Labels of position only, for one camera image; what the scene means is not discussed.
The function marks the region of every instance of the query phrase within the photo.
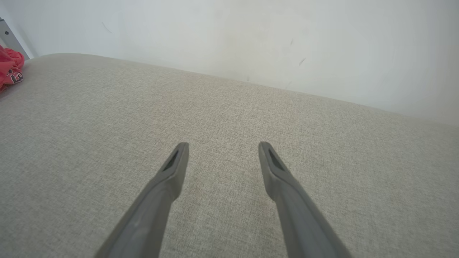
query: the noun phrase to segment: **red clothing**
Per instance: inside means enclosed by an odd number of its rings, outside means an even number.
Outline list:
[[[0,46],[0,92],[7,85],[23,80],[21,68],[24,65],[24,56],[13,49]]]

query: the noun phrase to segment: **scuff mark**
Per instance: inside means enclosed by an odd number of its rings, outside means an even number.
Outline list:
[[[298,64],[298,66],[300,66],[300,65],[304,62],[304,60],[306,60],[306,58],[303,58],[303,60],[300,61],[300,63]]]
[[[109,30],[109,29],[107,28],[107,26],[105,26],[105,23],[104,23],[104,22],[102,22],[102,25],[104,25],[104,28],[105,28],[108,32],[113,33],[111,30]]]

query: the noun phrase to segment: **gray fabric surface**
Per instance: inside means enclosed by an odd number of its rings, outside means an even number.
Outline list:
[[[99,56],[30,60],[0,95],[0,252],[89,257],[180,141],[163,257],[283,257],[270,142],[355,257],[459,253],[459,128]]]

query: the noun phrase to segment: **red cloth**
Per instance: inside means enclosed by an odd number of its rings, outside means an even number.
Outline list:
[[[0,46],[0,92],[7,85],[23,80],[21,68],[24,65],[24,56],[13,49]]]

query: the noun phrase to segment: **red fabric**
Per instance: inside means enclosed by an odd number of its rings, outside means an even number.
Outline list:
[[[24,65],[24,56],[13,49],[0,46],[0,92],[7,85],[23,80],[21,68]]]

